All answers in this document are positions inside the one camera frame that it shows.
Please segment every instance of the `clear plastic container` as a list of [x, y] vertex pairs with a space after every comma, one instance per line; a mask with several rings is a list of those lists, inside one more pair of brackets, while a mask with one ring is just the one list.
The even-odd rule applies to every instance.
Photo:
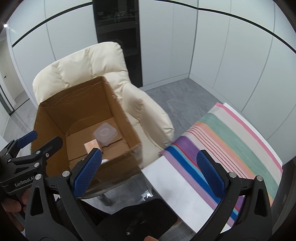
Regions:
[[110, 145], [117, 134], [116, 128], [106, 122], [100, 125], [93, 133], [94, 137], [102, 144], [102, 147]]

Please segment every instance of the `textured blue pad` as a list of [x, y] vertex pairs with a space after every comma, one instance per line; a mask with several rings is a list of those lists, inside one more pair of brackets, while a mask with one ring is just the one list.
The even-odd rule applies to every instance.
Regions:
[[214, 195], [218, 198], [223, 198], [225, 196], [225, 183], [201, 151], [196, 155], [196, 163]]
[[96, 150], [74, 180], [73, 195], [75, 198], [84, 195], [101, 163], [102, 152], [100, 150]]
[[37, 132], [36, 131], [31, 131], [25, 136], [21, 137], [17, 141], [17, 147], [22, 149], [26, 145], [30, 144], [32, 141], [35, 141], [37, 139]]

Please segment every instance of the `colorful striped fabric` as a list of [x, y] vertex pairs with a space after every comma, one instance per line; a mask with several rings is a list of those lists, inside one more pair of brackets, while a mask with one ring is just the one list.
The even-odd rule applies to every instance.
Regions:
[[[196, 155], [203, 149], [227, 172], [250, 179], [262, 176], [272, 204], [281, 180], [282, 163], [264, 138], [227, 104], [216, 103], [161, 152], [214, 210], [220, 199], [214, 196], [196, 164]], [[229, 226], [233, 225], [242, 201], [241, 196], [227, 222]]]

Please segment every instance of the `black fabric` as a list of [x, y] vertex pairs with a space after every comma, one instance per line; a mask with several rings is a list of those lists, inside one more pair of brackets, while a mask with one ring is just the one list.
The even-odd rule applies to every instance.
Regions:
[[[139, 219], [128, 236], [128, 227]], [[97, 226], [108, 241], [143, 241], [145, 237], [160, 238], [177, 221], [177, 216], [161, 199], [125, 207], [105, 218]]]
[[[143, 241], [147, 236], [158, 239], [177, 221], [177, 216], [161, 199], [125, 207], [112, 215], [84, 201], [78, 202], [107, 241]], [[61, 199], [57, 200], [57, 207], [62, 225], [79, 237]]]

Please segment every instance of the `small peach box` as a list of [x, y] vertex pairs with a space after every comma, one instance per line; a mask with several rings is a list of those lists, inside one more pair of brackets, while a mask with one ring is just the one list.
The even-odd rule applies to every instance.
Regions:
[[98, 141], [96, 139], [85, 143], [84, 147], [85, 147], [87, 153], [90, 153], [93, 148], [98, 148], [102, 151], [102, 148], [100, 147], [100, 144], [98, 143]]

